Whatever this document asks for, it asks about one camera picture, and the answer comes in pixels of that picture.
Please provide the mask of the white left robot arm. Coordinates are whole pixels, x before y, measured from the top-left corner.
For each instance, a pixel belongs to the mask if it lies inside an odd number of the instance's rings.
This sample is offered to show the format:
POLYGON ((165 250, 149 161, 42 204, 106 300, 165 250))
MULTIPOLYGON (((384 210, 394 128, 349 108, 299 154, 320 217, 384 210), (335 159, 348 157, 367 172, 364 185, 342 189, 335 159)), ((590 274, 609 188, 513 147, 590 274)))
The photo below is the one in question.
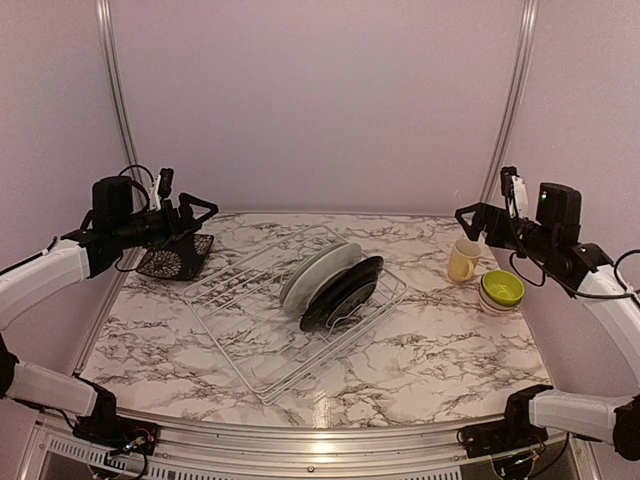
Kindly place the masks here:
MULTIPOLYGON (((170 168, 162 169, 149 189, 126 175, 97 181, 92 187, 92 208, 79 229, 2 270, 1 326, 7 328, 66 287, 104 273, 126 250, 181 240, 218 213, 216 204, 188 193, 180 194, 174 206, 169 198, 172 181, 170 168)), ((105 396, 97 387, 22 363, 6 347, 1 349, 1 395, 87 417, 89 431, 106 445, 119 444, 126 436, 123 418, 98 406, 105 396)))

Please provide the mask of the black square plate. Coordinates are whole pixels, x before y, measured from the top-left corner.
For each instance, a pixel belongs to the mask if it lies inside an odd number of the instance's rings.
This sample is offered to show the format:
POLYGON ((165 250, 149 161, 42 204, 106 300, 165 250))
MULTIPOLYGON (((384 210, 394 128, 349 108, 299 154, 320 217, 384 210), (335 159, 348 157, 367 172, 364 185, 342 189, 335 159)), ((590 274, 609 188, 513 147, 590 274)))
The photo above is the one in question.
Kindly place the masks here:
POLYGON ((213 235, 191 234, 166 246, 148 249, 135 272, 160 280, 193 280, 203 269, 214 240, 213 235))

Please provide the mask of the lime green bowl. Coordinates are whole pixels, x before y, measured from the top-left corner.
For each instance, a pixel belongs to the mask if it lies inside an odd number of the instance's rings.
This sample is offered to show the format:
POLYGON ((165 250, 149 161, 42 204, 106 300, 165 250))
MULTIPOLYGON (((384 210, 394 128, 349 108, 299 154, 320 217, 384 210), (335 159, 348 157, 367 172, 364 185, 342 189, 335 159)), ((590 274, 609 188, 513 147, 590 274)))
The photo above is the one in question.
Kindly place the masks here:
POLYGON ((492 270, 481 278, 482 290, 488 297, 504 307, 517 306, 524 297, 525 288, 522 281, 505 270, 492 270))

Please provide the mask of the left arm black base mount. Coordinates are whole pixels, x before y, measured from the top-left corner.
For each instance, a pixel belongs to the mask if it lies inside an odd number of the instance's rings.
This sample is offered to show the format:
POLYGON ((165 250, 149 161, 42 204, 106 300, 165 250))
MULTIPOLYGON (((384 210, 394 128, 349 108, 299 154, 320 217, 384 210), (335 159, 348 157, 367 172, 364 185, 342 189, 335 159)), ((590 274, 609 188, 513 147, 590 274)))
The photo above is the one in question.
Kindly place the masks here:
POLYGON ((110 447, 117 454, 129 451, 154 453, 159 426, 156 423, 123 417, 117 414, 115 395, 88 382, 97 393, 93 410, 88 416, 78 416, 72 429, 76 438, 110 447))

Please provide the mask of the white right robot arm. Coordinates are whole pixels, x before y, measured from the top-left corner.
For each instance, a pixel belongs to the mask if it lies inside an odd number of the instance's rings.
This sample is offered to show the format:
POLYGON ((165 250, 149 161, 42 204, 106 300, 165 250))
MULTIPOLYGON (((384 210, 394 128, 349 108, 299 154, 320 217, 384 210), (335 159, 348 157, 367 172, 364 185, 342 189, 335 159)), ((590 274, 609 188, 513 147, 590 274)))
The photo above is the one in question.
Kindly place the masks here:
MULTIPOLYGON (((534 219, 522 216, 514 178, 502 188, 502 207, 478 202, 456 210, 470 240, 530 259, 545 276, 577 299, 602 325, 632 371, 639 370, 639 293, 624 281, 619 265, 601 247, 579 240, 582 197, 556 183, 539 189, 534 219)), ((493 442, 507 450, 545 428, 613 446, 628 461, 639 458, 638 396, 594 396, 534 385, 511 394, 500 421, 473 426, 466 442, 484 454, 493 442)))

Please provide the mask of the yellow ceramic mug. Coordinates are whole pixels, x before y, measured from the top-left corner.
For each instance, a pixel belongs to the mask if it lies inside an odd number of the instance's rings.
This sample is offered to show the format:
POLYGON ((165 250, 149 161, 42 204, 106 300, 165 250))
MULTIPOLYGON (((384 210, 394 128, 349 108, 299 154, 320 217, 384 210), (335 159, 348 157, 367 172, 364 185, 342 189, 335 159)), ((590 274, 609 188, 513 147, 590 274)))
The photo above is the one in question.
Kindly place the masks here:
POLYGON ((477 242, 459 239, 449 256, 448 277, 454 283, 464 283, 472 279, 481 256, 481 247, 477 242))

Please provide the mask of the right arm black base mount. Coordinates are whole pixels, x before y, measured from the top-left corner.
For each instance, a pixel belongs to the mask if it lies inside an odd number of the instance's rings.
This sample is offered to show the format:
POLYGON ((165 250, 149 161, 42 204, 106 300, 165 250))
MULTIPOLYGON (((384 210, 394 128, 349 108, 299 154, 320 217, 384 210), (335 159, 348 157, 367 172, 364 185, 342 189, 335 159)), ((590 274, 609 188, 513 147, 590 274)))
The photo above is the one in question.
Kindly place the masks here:
POLYGON ((459 429, 456 439, 465 448, 467 457, 499 454, 546 442, 547 430, 530 421, 529 404, 536 395, 551 389, 550 385, 537 384, 512 393, 502 419, 459 429))

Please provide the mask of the grey floral plate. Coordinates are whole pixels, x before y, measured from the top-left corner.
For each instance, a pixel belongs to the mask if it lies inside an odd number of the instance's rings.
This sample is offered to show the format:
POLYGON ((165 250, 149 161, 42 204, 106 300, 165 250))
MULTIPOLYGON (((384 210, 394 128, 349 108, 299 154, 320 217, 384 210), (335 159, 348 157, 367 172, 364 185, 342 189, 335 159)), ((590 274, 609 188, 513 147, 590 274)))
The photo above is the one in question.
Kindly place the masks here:
POLYGON ((361 256, 359 244, 340 243, 325 247, 304 260, 281 289, 279 302, 284 314, 300 316, 329 280, 354 266, 361 256))

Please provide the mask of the red patterned white bowl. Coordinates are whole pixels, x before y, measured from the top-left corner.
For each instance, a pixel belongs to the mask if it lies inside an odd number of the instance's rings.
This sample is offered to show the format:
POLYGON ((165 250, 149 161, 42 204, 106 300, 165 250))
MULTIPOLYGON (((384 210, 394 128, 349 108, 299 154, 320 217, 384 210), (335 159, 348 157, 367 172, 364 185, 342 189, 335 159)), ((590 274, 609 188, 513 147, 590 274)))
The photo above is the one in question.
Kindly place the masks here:
POLYGON ((481 309, 488 315, 492 316, 505 316, 519 309, 518 305, 506 307, 497 304, 488 298, 483 291, 478 293, 478 301, 481 309))

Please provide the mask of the black round plate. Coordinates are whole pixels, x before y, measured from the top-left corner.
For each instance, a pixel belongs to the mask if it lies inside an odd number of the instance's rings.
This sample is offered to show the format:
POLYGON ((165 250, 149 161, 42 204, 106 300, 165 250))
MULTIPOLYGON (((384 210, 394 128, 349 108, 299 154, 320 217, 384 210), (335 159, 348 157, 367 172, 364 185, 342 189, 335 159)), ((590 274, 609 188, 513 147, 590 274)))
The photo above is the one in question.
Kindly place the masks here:
POLYGON ((341 274, 310 303, 300 320, 300 330, 330 330, 345 320, 373 294, 383 267, 383 257, 376 255, 341 274))

